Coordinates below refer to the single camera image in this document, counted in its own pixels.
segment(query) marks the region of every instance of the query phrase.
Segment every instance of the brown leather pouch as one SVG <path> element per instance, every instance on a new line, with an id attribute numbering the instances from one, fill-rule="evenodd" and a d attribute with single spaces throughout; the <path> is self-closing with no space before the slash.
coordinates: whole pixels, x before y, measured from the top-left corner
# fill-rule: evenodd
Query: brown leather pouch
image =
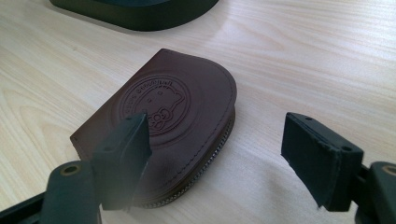
<path id="1" fill-rule="evenodd" d="M 161 49 L 70 137 L 82 160 L 124 118 L 148 114 L 151 158 L 134 205 L 158 207 L 189 189 L 217 156 L 235 118 L 236 85 L 217 63 Z"/>

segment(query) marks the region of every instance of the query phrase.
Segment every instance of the wood grain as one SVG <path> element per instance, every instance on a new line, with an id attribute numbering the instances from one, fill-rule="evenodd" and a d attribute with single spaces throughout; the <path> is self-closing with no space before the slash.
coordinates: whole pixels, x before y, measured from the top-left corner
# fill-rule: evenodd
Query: wood grain
<path id="1" fill-rule="evenodd" d="M 159 49 L 234 76 L 236 123 L 203 178 L 175 202 L 105 223 L 353 223 L 317 210 L 280 156 L 286 112 L 320 120 L 396 162 L 396 5 L 220 0 L 199 19 L 141 33 L 54 7 L 0 1 L 0 210 L 45 190 L 78 159 L 69 136 Z"/>

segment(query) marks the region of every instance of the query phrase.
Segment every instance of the zipper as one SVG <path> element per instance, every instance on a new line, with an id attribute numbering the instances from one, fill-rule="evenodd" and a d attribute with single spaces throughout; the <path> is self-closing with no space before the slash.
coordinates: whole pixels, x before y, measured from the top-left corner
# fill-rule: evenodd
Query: zipper
<path id="1" fill-rule="evenodd" d="M 164 205 L 167 205 L 169 203 L 171 203 L 172 201 L 178 199 L 181 195 L 183 195 L 187 190 L 189 190 L 197 180 L 199 180 L 199 178 L 205 173 L 206 169 L 209 167 L 209 165 L 213 162 L 213 160 L 219 155 L 221 149 L 223 148 L 225 142 L 228 139 L 228 136 L 230 135 L 231 129 L 233 128 L 233 120 L 230 119 L 227 123 L 227 129 L 224 132 L 223 136 L 221 137 L 221 141 L 219 142 L 216 150 L 213 152 L 212 156 L 209 158 L 209 160 L 205 163 L 204 167 L 201 168 L 201 170 L 192 178 L 192 180 L 180 191 L 178 191 L 177 193 L 175 193 L 174 195 L 170 196 L 167 199 L 164 199 L 158 203 L 148 203 L 148 204 L 143 204 L 140 205 L 139 207 L 142 208 L 157 208 L 157 207 L 161 207 Z"/>

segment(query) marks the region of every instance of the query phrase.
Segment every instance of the table surface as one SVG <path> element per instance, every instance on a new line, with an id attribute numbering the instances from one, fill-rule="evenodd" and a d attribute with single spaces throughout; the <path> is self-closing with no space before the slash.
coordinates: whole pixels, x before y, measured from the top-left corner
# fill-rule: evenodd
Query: table surface
<path id="1" fill-rule="evenodd" d="M 396 162 L 396 5 L 220 0 L 199 19 L 151 33 L 54 7 L 0 1 L 0 210 L 78 160 L 69 136 L 159 49 L 204 57 L 235 78 L 233 132 L 206 174 L 157 209 L 105 223 L 354 223 L 318 209 L 280 156 L 288 111 L 315 118 Z"/>

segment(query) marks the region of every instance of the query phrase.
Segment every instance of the circular embossed emblem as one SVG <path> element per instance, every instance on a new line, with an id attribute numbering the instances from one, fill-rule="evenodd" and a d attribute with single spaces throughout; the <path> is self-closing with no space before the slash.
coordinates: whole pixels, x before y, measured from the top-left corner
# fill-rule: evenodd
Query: circular embossed emblem
<path id="1" fill-rule="evenodd" d="M 120 104 L 122 119 L 134 113 L 148 114 L 150 136 L 175 129 L 190 107 L 187 87 L 175 77 L 156 75 L 146 77 L 133 85 Z"/>

